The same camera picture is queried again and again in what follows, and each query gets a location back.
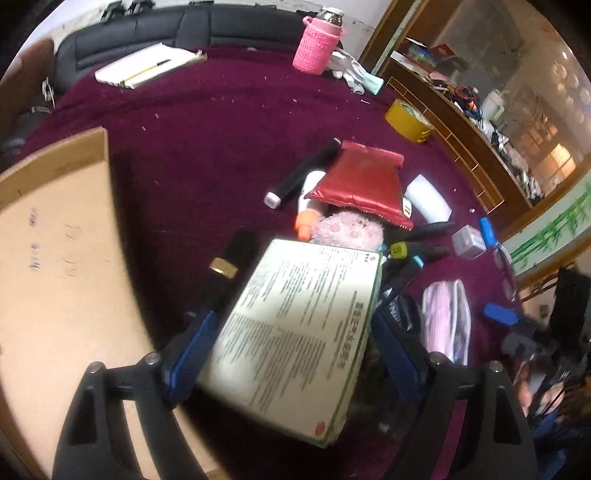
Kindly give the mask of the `black leather headboard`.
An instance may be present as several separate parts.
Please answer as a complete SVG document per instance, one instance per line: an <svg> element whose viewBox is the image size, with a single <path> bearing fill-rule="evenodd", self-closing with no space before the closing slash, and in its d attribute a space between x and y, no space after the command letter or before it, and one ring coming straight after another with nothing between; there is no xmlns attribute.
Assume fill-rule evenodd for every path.
<svg viewBox="0 0 591 480"><path fill-rule="evenodd" d="M273 6L211 3L117 17L68 35L57 49L49 80L63 94L97 66L157 43L190 51L252 47L294 52L307 15Z"/></svg>

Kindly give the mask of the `pink white pouch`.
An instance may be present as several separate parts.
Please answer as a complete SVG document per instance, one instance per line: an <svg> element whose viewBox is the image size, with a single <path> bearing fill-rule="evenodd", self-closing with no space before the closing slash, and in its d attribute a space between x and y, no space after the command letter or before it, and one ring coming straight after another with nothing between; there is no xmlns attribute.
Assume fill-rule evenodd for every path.
<svg viewBox="0 0 591 480"><path fill-rule="evenodd" d="M421 304L421 342L458 365L468 365L472 318L461 280L431 284Z"/></svg>

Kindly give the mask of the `white cloth bundle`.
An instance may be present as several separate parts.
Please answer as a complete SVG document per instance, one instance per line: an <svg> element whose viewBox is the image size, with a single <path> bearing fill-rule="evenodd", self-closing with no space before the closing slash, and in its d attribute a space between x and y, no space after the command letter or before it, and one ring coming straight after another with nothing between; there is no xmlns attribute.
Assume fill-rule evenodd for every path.
<svg viewBox="0 0 591 480"><path fill-rule="evenodd" d="M351 54L342 49L332 51L328 63L329 72L332 77L344 80L356 95L370 93L378 95L384 86L385 81L369 73Z"/></svg>

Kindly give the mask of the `black marker white cap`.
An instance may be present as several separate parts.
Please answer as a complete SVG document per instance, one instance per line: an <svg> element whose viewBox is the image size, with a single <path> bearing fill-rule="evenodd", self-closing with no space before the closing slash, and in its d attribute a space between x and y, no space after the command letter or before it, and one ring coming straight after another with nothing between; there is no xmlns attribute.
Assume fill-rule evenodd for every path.
<svg viewBox="0 0 591 480"><path fill-rule="evenodd" d="M304 180L308 174L328 169L341 152L341 147L341 140L337 138L329 140L328 144L318 150L317 153L305 158L293 172L287 175L283 182L267 191L263 198L263 204L270 207L270 209L279 208L284 201L297 191L297 188L304 185Z"/></svg>

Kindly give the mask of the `small white cube box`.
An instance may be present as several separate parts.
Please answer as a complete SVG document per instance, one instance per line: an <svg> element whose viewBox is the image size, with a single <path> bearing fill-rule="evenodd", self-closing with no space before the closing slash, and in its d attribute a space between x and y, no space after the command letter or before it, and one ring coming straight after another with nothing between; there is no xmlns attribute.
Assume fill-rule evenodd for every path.
<svg viewBox="0 0 591 480"><path fill-rule="evenodd" d="M456 255L468 260L478 258L487 250L481 232L470 225L465 225L454 233L451 242Z"/></svg>

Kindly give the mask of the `brown cardboard box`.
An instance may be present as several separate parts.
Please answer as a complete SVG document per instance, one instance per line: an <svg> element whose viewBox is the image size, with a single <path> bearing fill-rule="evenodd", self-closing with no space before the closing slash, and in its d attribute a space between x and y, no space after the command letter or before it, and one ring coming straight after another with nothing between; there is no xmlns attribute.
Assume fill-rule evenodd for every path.
<svg viewBox="0 0 591 480"><path fill-rule="evenodd" d="M152 348L119 242L108 136L95 128L1 176L1 391L34 467L50 475L86 367Z"/></svg>

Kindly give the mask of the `red foil snack packet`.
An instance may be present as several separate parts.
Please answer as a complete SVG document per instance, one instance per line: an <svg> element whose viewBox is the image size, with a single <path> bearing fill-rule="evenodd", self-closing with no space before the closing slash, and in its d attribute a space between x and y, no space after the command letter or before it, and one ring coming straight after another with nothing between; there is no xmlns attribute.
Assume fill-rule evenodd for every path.
<svg viewBox="0 0 591 480"><path fill-rule="evenodd" d="M404 214L399 178L404 163L398 152L344 141L335 163L305 197L353 208L410 231L414 223Z"/></svg>

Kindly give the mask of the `black marker blue cap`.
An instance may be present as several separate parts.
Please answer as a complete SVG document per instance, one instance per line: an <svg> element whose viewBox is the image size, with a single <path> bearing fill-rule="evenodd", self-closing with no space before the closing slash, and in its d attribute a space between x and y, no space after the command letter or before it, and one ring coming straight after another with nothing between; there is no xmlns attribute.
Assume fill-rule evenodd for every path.
<svg viewBox="0 0 591 480"><path fill-rule="evenodd" d="M405 259L387 260L382 266L380 299L390 302L397 298L424 266L424 260L418 255Z"/></svg>

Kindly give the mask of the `yellow pencil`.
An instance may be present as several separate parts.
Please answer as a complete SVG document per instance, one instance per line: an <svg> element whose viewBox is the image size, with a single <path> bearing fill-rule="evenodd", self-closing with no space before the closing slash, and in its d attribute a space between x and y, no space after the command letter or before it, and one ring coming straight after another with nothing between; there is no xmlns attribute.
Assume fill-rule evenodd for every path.
<svg viewBox="0 0 591 480"><path fill-rule="evenodd" d="M121 82L118 83L118 85L123 88L130 88L133 83L137 82L137 78L142 77L143 75L146 75L146 74L152 72L153 70L156 70L159 67L166 65L169 62L170 62L169 59L160 61L157 64L152 65L144 70L141 70L140 72L135 73L135 74L131 75L130 77L122 80Z"/></svg>

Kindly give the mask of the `wooden side shelf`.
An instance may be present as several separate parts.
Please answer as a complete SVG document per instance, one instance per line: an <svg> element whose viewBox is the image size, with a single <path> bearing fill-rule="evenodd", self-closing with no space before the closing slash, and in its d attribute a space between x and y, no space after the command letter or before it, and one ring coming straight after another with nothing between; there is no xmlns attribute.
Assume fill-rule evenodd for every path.
<svg viewBox="0 0 591 480"><path fill-rule="evenodd" d="M586 1L394 1L363 50L503 237L590 168Z"/></svg>

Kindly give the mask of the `white tube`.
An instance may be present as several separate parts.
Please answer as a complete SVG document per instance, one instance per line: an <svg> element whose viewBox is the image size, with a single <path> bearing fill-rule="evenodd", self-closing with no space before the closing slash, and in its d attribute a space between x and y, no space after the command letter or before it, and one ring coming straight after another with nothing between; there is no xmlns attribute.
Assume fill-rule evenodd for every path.
<svg viewBox="0 0 591 480"><path fill-rule="evenodd" d="M407 186L405 197L428 223L448 222L452 216L452 209L447 201L422 174Z"/></svg>

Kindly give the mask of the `yellow packing tape roll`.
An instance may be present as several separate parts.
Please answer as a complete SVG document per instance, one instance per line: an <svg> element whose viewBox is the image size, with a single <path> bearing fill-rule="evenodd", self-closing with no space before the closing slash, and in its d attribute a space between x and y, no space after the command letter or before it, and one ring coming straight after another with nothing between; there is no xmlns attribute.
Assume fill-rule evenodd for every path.
<svg viewBox="0 0 591 480"><path fill-rule="evenodd" d="M397 99L385 114L387 123L406 139L425 143L434 132L434 125L410 103Z"/></svg>

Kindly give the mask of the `white green printed box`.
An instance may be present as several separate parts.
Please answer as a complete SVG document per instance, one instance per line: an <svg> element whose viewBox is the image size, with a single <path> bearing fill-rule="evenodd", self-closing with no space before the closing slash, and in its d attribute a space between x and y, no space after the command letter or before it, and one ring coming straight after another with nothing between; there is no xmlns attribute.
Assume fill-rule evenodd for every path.
<svg viewBox="0 0 591 480"><path fill-rule="evenodd" d="M377 252L274 239L225 320L198 385L324 448L346 422L381 280Z"/></svg>

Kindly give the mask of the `pink knitted sleeve bottle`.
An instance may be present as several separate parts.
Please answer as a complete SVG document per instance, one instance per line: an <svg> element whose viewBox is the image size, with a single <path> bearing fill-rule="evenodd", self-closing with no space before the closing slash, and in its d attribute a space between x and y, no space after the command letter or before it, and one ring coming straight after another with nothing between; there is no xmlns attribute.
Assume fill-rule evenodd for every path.
<svg viewBox="0 0 591 480"><path fill-rule="evenodd" d="M304 33L294 54L293 66L303 73L320 76L329 64L332 51L345 35L344 12L325 6L315 16L303 18Z"/></svg>

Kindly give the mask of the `white open notebook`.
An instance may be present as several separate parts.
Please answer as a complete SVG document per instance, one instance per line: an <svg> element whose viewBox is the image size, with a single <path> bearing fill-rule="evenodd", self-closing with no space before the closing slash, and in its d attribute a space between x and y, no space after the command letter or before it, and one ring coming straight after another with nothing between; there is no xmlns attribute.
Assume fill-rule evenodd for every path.
<svg viewBox="0 0 591 480"><path fill-rule="evenodd" d="M133 83L130 88L123 88L118 85L119 82L131 75L166 59L169 59L170 62L137 78L137 82ZM158 43L138 50L96 70L94 78L98 83L123 89L135 89L172 71L188 65L202 63L206 60L207 54L202 50L191 52L190 50Z"/></svg>

